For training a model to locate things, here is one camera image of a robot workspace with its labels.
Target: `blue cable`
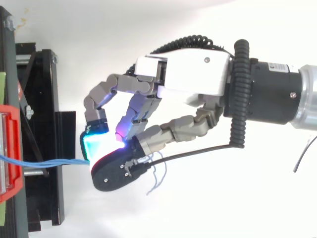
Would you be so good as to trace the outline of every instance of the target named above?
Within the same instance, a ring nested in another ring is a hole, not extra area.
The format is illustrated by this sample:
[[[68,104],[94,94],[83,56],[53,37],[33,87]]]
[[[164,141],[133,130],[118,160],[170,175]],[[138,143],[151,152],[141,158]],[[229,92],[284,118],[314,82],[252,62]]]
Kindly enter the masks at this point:
[[[44,162],[26,162],[8,158],[6,156],[0,155],[0,159],[14,165],[24,166],[24,167],[33,167],[33,168],[50,168],[59,165],[89,165],[90,161],[79,160],[79,159],[55,159],[55,160],[47,160]]]

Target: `black wire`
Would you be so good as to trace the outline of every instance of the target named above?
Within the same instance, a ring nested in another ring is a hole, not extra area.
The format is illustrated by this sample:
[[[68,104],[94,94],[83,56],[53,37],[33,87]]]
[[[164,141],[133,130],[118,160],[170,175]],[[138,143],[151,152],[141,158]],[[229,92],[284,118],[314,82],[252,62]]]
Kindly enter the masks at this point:
[[[308,150],[308,148],[311,146],[311,144],[317,139],[317,136],[305,147],[305,149],[303,150],[301,156],[299,157],[299,160],[297,161],[296,165],[295,165],[295,168],[293,170],[294,173],[296,173],[298,167],[299,167],[299,164],[301,163],[302,161],[302,158],[304,157],[306,151]]]
[[[206,149],[201,149],[201,150],[195,150],[195,151],[190,151],[190,152],[186,152],[186,153],[182,153],[182,154],[178,154],[178,155],[172,155],[172,156],[168,156],[159,160],[155,160],[154,162],[151,163],[147,163],[145,164],[145,168],[148,169],[154,165],[160,164],[160,163],[164,163],[170,160],[175,160],[181,157],[186,157],[186,156],[191,156],[191,155],[198,155],[201,153],[205,153],[205,152],[209,152],[209,151],[214,151],[214,150],[221,150],[221,149],[228,149],[228,148],[235,148],[233,145],[219,145],[219,146],[214,146],[214,147],[209,147]]]

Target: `robotic finger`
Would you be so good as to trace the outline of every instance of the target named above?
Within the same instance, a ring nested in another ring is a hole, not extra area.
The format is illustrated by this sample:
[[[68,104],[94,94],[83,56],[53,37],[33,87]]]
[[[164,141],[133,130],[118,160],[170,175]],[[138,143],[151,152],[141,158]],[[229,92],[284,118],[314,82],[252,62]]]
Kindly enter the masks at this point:
[[[112,74],[86,97],[85,138],[108,132],[101,108],[117,91],[133,93],[127,113],[116,128],[118,141],[91,160],[94,185],[112,191],[136,180],[157,163],[216,149],[244,148],[246,120],[276,124],[292,123],[295,128],[317,129],[317,66],[300,70],[286,64],[259,62],[249,58],[249,43],[239,40],[235,56],[203,36],[185,37],[140,57],[125,75]],[[196,116],[183,116],[146,130],[148,118],[161,98],[181,100],[200,107]],[[153,163],[138,159],[159,151],[171,142],[194,140],[215,127],[221,115],[232,118],[228,145],[174,155]],[[108,141],[97,140],[101,148]]]

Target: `coiled black cable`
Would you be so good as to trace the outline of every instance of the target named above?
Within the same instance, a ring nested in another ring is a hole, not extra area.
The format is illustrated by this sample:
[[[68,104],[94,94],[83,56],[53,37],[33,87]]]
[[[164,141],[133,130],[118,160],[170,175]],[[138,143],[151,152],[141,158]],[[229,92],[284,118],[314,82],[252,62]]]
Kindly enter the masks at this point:
[[[234,44],[233,100],[230,145],[244,148],[246,120],[251,96],[249,42],[239,40]]]
[[[206,36],[193,35],[184,38],[180,38],[176,41],[172,41],[151,54],[161,54],[181,48],[201,48],[210,50],[226,51],[223,47],[215,46],[213,41]],[[234,45],[235,56],[230,54],[234,59],[233,61],[233,87],[234,92],[233,104],[232,104],[232,124],[231,124],[231,137],[228,145],[214,146],[202,150],[196,150],[186,152],[178,155],[162,158],[152,163],[140,164],[141,168],[150,168],[151,166],[178,159],[181,157],[197,155],[208,151],[228,149],[232,147],[244,148],[245,139],[245,126],[247,120],[247,111],[249,106],[249,98],[251,95],[251,74],[250,74],[250,58],[249,58],[249,43],[246,40],[239,40]],[[135,64],[132,65],[126,72],[126,75],[135,76]]]
[[[160,48],[157,48],[155,51],[151,52],[151,54],[162,54],[170,51],[175,51],[181,48],[200,48],[200,49],[209,49],[209,50],[218,50],[225,51],[223,47],[215,46],[211,39],[208,39],[206,36],[201,35],[193,35],[180,38],[176,41],[172,41]],[[135,76],[135,64],[132,65],[126,72],[126,75]]]

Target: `metal rod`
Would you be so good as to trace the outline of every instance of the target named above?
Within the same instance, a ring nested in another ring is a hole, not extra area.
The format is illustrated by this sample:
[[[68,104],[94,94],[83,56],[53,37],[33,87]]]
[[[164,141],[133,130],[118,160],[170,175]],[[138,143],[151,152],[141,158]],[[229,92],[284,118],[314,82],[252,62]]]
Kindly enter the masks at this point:
[[[24,176],[38,176],[43,174],[44,174],[43,171],[40,169],[29,168],[29,167],[26,167],[24,169]]]
[[[27,65],[29,63],[30,58],[31,58],[31,55],[17,55],[16,56],[16,64],[17,65]]]

